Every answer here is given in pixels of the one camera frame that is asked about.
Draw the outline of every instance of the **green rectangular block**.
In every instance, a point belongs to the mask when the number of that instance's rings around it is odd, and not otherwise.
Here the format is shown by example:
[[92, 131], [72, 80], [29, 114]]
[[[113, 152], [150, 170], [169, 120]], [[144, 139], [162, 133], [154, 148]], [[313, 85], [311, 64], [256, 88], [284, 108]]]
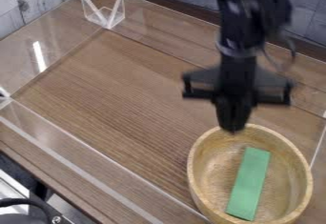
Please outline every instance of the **green rectangular block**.
[[269, 152], [245, 148], [225, 213], [244, 220], [255, 220]]

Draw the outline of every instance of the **wooden table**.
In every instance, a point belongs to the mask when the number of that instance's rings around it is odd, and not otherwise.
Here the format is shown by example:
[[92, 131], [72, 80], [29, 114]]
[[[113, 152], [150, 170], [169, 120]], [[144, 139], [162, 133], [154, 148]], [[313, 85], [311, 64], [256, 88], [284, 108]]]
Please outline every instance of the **wooden table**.
[[[93, 1], [109, 6], [114, 0]], [[78, 0], [69, 0], [0, 43], [6, 81], [24, 77], [15, 68], [32, 61], [13, 44], [37, 41], [48, 60], [62, 57], [13, 94], [18, 104], [2, 109], [25, 133], [0, 121], [0, 149], [97, 222], [204, 223], [191, 211], [185, 161], [216, 118], [212, 106], [181, 100], [178, 78], [216, 63], [217, 27], [137, 0], [125, 0], [125, 12], [113, 31], [98, 30], [81, 18]], [[84, 41], [70, 50], [76, 40]], [[288, 59], [283, 48], [267, 49]], [[321, 62], [297, 55], [287, 73], [299, 81], [295, 106], [260, 107], [251, 118], [295, 143], [308, 162], [319, 143], [312, 202], [297, 221], [309, 224], [326, 221], [324, 74]]]

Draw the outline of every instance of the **wicker bowl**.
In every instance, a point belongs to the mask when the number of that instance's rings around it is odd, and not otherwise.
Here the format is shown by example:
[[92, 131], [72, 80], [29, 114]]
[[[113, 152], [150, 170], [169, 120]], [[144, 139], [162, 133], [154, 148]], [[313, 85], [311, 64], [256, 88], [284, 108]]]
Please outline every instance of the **wicker bowl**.
[[[247, 146], [271, 152], [255, 222], [224, 213]], [[197, 208], [217, 224], [293, 223], [312, 195], [312, 175], [304, 156], [281, 135], [256, 125], [248, 125], [236, 135], [219, 128], [204, 133], [188, 155], [187, 175]]]

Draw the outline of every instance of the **black cable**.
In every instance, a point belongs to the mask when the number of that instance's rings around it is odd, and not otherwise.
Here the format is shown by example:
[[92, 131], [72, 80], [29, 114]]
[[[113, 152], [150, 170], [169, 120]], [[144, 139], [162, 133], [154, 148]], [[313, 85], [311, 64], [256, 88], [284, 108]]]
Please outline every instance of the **black cable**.
[[32, 205], [40, 208], [45, 214], [46, 223], [52, 223], [50, 212], [46, 207], [36, 200], [28, 198], [2, 198], [0, 199], [0, 208], [10, 207], [11, 205]]

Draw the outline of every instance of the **acrylic corner bracket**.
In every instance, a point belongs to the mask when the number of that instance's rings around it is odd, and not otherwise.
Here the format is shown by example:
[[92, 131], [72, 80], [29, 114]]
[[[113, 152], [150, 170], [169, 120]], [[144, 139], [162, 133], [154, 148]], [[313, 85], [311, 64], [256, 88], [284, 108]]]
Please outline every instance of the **acrylic corner bracket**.
[[116, 0], [112, 9], [94, 6], [92, 0], [81, 0], [85, 18], [89, 22], [110, 30], [124, 19], [124, 1]]

